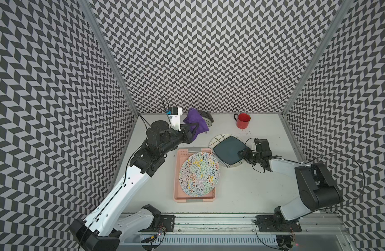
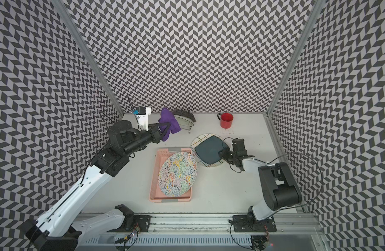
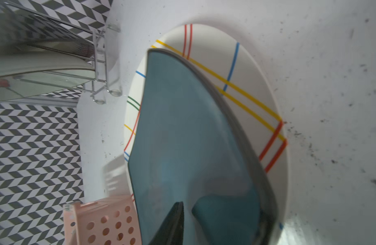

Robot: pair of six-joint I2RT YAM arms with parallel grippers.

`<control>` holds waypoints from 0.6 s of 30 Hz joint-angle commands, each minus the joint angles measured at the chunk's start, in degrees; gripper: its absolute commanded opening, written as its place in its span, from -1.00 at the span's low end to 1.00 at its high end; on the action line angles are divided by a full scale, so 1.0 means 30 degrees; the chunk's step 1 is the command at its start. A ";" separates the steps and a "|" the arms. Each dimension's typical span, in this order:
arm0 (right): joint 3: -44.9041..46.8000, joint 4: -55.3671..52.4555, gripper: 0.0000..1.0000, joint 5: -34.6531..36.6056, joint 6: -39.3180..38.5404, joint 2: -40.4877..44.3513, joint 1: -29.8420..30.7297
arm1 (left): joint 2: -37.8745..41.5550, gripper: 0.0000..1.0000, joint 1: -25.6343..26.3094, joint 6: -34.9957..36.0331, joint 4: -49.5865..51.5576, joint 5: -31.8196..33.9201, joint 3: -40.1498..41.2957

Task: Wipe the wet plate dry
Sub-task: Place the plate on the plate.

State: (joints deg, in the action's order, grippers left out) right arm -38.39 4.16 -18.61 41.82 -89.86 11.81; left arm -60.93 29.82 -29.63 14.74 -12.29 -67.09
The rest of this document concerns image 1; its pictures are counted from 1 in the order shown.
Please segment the purple cloth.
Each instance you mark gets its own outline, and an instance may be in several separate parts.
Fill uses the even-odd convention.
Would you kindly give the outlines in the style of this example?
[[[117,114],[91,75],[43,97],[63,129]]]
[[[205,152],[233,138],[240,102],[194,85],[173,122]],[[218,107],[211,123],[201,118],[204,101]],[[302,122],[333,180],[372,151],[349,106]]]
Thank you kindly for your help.
[[[198,129],[196,130],[195,135],[192,137],[193,141],[197,139],[199,134],[209,131],[209,127],[207,126],[206,121],[195,108],[189,108],[187,117],[183,120],[183,123],[198,123]]]

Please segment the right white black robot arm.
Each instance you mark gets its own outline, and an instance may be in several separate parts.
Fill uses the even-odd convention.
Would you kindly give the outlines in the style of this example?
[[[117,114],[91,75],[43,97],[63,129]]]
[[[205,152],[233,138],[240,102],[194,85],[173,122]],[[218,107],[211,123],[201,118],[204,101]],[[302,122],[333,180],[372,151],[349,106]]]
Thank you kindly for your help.
[[[273,155],[267,139],[255,139],[254,144],[254,151],[246,146],[238,156],[253,166],[258,164],[265,171],[284,174],[297,182],[298,196],[274,210],[275,226],[342,202],[342,192],[324,163],[304,164]]]

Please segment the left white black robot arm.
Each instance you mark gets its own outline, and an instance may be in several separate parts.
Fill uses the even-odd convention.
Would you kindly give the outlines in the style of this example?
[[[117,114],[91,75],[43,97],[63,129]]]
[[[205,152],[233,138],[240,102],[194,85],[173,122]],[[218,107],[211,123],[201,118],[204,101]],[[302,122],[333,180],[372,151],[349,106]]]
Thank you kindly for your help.
[[[168,152],[190,144],[197,135],[199,123],[181,124],[179,129],[158,120],[146,130],[146,138],[131,156],[121,180],[102,203],[85,219],[74,220],[69,230],[84,251],[115,251],[119,244],[137,232],[155,229],[160,212],[146,205],[138,212],[121,218],[137,191],[150,180],[165,162]]]

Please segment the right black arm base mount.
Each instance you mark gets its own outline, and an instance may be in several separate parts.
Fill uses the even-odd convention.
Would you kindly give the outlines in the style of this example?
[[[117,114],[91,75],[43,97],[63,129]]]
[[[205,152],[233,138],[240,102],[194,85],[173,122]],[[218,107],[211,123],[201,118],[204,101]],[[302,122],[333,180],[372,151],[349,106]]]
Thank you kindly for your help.
[[[302,232],[300,222],[298,220],[286,221],[280,217],[273,215],[257,215],[254,224],[258,226],[260,232],[266,233],[295,233]]]

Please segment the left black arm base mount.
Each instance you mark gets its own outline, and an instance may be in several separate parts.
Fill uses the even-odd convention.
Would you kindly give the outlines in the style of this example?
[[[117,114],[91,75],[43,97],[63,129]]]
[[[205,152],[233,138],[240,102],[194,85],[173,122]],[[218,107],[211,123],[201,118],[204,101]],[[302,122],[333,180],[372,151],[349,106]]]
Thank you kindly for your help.
[[[150,204],[145,205],[142,209],[148,210],[153,216],[153,220],[148,228],[143,229],[140,232],[154,232],[158,231],[160,228],[163,228],[166,232],[174,231],[175,215],[162,214],[160,210]]]

